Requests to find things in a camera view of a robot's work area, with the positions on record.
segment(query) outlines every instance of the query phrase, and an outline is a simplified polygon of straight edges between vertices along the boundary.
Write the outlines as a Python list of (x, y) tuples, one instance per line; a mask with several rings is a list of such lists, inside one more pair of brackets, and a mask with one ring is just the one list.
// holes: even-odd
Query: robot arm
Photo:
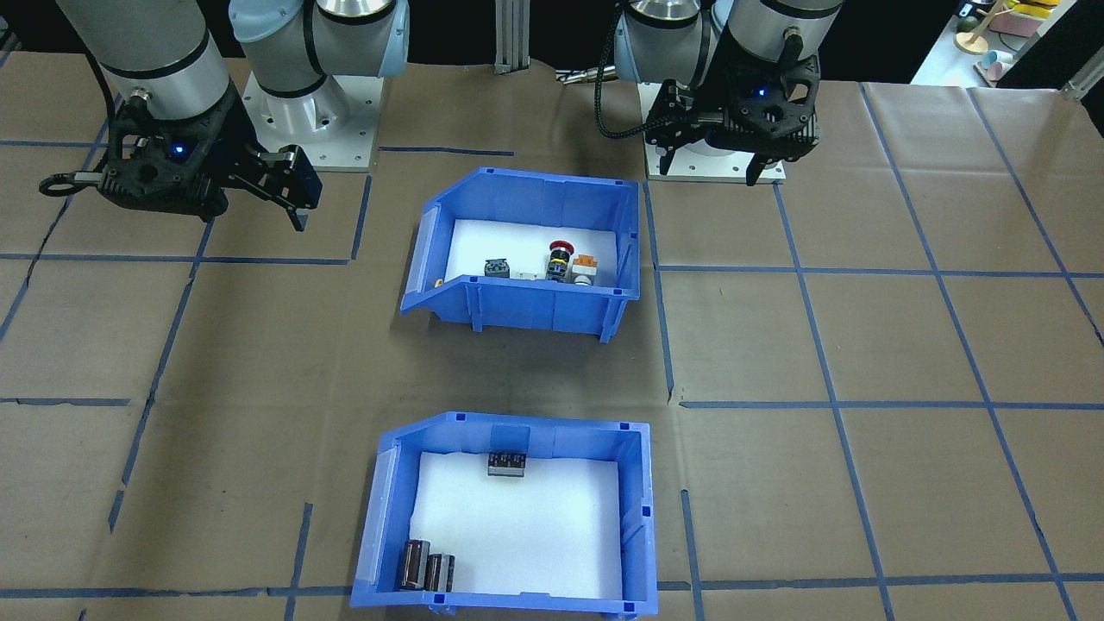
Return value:
[(226, 210), (223, 189), (241, 188), (279, 204), (304, 230), (321, 181), (298, 146), (267, 152), (257, 143), (194, 2), (59, 4), (123, 103), (109, 120), (107, 152), (96, 169), (54, 175), (40, 185), (43, 193), (94, 187), (127, 209), (209, 221)]
[[(796, 161), (820, 141), (814, 103), (816, 52), (843, 0), (699, 0), (619, 3), (595, 84), (599, 130), (645, 134), (667, 173), (678, 148), (709, 146), (754, 155), (747, 185), (779, 160)], [(611, 48), (617, 75), (661, 83), (648, 118), (627, 131), (602, 119), (602, 80)]]

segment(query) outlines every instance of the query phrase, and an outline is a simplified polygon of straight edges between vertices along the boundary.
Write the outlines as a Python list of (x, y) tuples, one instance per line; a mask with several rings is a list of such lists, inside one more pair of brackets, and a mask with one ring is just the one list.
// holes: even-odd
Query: cylindrical component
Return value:
[(119, 93), (149, 93), (153, 118), (193, 117), (226, 92), (230, 73), (194, 2), (60, 0), (59, 6)]
[(322, 71), (314, 66), (304, 44), (301, 4), (279, 10), (267, 0), (233, 0), (230, 4), (234, 38), (241, 42), (254, 77), (276, 97), (301, 97), (322, 84)]
[(456, 557), (453, 555), (429, 555), (425, 568), (425, 590), (452, 592), (455, 567)]
[(729, 32), (747, 52), (777, 62), (786, 30), (796, 28), (803, 48), (798, 60), (817, 52), (843, 0), (736, 0), (729, 13)]
[(567, 265), (571, 263), (571, 255), (575, 253), (575, 246), (556, 240), (549, 244), (549, 266), (544, 271), (544, 277), (562, 283), (567, 277)]
[(421, 591), (425, 583), (425, 569), (429, 557), (429, 541), (410, 539), (403, 546), (402, 565), (399, 568), (399, 588), (405, 591)]
[(636, 0), (629, 10), (660, 22), (693, 20), (701, 11), (698, 0)]
[(719, 31), (712, 18), (694, 8), (689, 17), (664, 20), (634, 7), (626, 9), (616, 31), (617, 76), (634, 82), (673, 78), (688, 86), (700, 84), (716, 50)]
[(394, 0), (318, 0), (318, 8), (347, 19), (374, 15), (394, 4)]
[(57, 0), (57, 6), (100, 64), (124, 71), (169, 66), (200, 48), (206, 33), (203, 13), (191, 0)]
[[(309, 53), (330, 75), (399, 75), (406, 60), (408, 20), (405, 0), (389, 0), (379, 10), (357, 18), (339, 17), (316, 4), (309, 24)], [(389, 62), (389, 53), (400, 52), (397, 63)]]

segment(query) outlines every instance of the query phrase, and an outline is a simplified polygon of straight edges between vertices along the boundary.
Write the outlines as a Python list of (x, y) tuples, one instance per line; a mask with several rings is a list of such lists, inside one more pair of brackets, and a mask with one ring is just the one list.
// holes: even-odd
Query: capacitor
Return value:
[(425, 582), (425, 567), (429, 557), (429, 541), (408, 539), (403, 546), (402, 565), (399, 568), (399, 588), (421, 591)]
[(562, 283), (567, 277), (567, 266), (571, 264), (571, 255), (575, 253), (575, 246), (563, 240), (556, 240), (549, 244), (549, 267), (544, 272), (544, 277), (550, 281)]

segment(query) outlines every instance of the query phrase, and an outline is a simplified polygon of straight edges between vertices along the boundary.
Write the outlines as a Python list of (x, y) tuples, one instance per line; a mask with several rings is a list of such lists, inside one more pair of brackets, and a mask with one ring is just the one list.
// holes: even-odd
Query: black cable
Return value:
[(624, 131), (611, 131), (609, 128), (606, 127), (606, 123), (602, 118), (602, 81), (605, 78), (606, 65), (609, 64), (609, 54), (614, 49), (614, 38), (617, 34), (617, 24), (620, 22), (622, 13), (625, 12), (625, 4), (627, 4), (627, 1), (625, 0), (614, 4), (614, 19), (609, 24), (609, 32), (606, 34), (606, 41), (602, 45), (602, 57), (598, 59), (598, 74), (594, 80), (594, 120), (598, 126), (598, 131), (601, 131), (606, 138), (612, 138), (614, 140), (629, 138), (643, 131), (648, 131), (649, 129), (655, 129), (657, 127), (662, 127), (680, 120), (688, 120), (684, 115), (665, 115)]
[[(92, 52), (85, 52), (84, 57), (88, 61), (88, 66), (92, 67), (92, 74), (96, 76), (96, 84), (99, 85), (99, 93), (104, 96), (104, 108), (107, 110), (107, 123), (109, 124), (112, 119), (115, 118), (115, 98), (112, 97), (112, 90), (107, 86), (107, 78), (104, 77), (104, 71), (99, 69), (99, 63), (92, 55)], [(102, 172), (104, 166), (107, 165), (107, 150), (104, 150), (104, 155), (99, 156), (99, 161), (96, 162), (96, 172)]]
[(1004, 32), (998, 32), (997, 33), (997, 39), (1000, 40), (1000, 44), (1001, 45), (1004, 45), (1005, 48), (1008, 48), (1009, 50), (1011, 50), (1012, 53), (1019, 53), (1020, 48), (1022, 48), (1022, 45), (1020, 45), (1020, 48), (1012, 48), (1011, 45), (1009, 45), (1008, 42), (1005, 41), (1005, 33)]

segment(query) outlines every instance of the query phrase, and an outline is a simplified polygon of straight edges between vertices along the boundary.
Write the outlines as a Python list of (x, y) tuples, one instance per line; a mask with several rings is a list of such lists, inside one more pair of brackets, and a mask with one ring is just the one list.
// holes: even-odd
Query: plastic bin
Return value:
[[(620, 599), (553, 597), (542, 592), (492, 594), (399, 590), (400, 557), (411, 533), (422, 453), (482, 454), (492, 451), (524, 452), (530, 460), (616, 462)], [(380, 440), (351, 606), (424, 604), (445, 614), (465, 607), (598, 612), (607, 619), (657, 614), (659, 593), (652, 507), (651, 443), (646, 423), (446, 412), (385, 433)], [(449, 507), (440, 511), (447, 513)], [(488, 511), (508, 512), (511, 508), (488, 507)], [(554, 511), (554, 507), (544, 511)], [(434, 549), (432, 540), (431, 551), (449, 554)], [(501, 570), (510, 571), (509, 564)]]
[[(484, 260), (500, 259), (493, 234), (485, 234), (482, 245), (468, 256), (479, 271), (449, 274), (457, 256), (450, 256), (458, 223), (512, 223), (545, 231), (543, 246), (530, 244), (514, 257), (548, 261), (548, 243), (556, 239), (572, 241), (569, 234), (555, 236), (558, 228), (577, 234), (604, 232), (608, 236), (608, 259), (598, 264), (593, 286), (543, 280), (484, 276)], [(629, 301), (640, 298), (640, 215), (637, 183), (620, 179), (569, 177), (480, 168), (425, 204), (410, 277), (400, 309), (405, 315), (414, 308), (428, 308), (445, 322), (484, 326), (538, 328), (597, 335), (608, 343), (625, 314)], [(576, 245), (576, 252), (588, 249)]]

